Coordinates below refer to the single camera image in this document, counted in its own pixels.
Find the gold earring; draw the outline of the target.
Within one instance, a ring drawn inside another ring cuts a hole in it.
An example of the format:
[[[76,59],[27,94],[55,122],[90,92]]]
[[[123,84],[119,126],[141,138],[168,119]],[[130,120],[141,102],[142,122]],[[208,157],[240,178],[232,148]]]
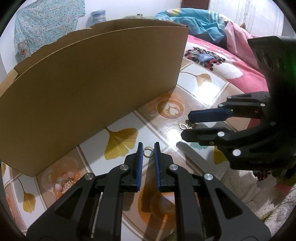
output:
[[[185,120],[184,123],[178,123],[178,126],[181,130],[195,129],[197,125],[197,123],[192,123],[189,120]]]

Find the pink floral bedsheet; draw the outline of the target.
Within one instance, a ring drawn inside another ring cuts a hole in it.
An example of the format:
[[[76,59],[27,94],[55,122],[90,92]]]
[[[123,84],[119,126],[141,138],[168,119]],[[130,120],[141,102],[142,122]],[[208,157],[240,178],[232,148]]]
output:
[[[192,35],[188,36],[184,57],[214,72],[241,91],[267,91],[267,82],[248,45],[256,38],[234,22],[225,27],[226,49]]]

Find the patterned ginkgo table mat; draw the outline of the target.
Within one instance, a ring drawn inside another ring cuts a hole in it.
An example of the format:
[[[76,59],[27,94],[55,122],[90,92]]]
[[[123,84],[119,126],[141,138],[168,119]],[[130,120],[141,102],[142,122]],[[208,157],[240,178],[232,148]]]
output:
[[[123,203],[122,240],[163,240],[175,229],[174,196],[157,190],[152,147],[161,150],[191,173],[210,172],[219,180],[229,162],[216,147],[187,143],[178,123],[194,109],[215,108],[240,90],[214,72],[183,60],[176,87],[129,113],[86,140],[35,177],[2,164],[4,191],[11,218],[22,233],[88,172],[100,175],[121,164],[125,156],[145,147],[142,186],[126,193]]]

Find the white fluffy rug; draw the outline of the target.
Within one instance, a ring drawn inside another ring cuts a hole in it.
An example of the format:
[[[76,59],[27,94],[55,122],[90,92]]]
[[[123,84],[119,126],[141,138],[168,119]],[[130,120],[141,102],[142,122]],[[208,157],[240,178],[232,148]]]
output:
[[[295,174],[259,181],[251,171],[227,169],[220,181],[275,235],[295,207]]]

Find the blue crumpled blanket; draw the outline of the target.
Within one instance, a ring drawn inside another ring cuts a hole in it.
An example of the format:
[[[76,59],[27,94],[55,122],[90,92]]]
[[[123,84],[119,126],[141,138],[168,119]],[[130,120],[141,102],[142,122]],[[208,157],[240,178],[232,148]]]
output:
[[[186,25],[190,35],[220,47],[226,45],[225,27],[229,18],[216,11],[194,8],[169,9],[157,13],[154,18]]]

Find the brown cardboard box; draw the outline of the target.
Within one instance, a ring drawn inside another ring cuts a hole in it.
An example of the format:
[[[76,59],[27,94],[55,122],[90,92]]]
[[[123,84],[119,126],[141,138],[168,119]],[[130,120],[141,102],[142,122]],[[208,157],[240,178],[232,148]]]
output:
[[[186,25],[117,19],[71,32],[1,82],[1,160],[35,176],[177,84]]]

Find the water dispenser with bottle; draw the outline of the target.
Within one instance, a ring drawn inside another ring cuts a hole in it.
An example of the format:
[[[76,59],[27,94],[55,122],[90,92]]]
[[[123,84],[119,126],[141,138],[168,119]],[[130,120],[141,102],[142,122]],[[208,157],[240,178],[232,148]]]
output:
[[[85,27],[89,28],[95,25],[96,23],[102,23],[105,21],[106,21],[106,10],[101,9],[101,10],[93,11],[89,16]]]

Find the teal floral hanging cloth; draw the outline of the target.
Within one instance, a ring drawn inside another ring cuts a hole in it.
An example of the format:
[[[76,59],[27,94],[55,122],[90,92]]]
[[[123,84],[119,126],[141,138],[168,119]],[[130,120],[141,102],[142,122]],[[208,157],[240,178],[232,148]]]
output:
[[[35,1],[18,10],[14,30],[17,63],[75,31],[83,16],[85,1]]]

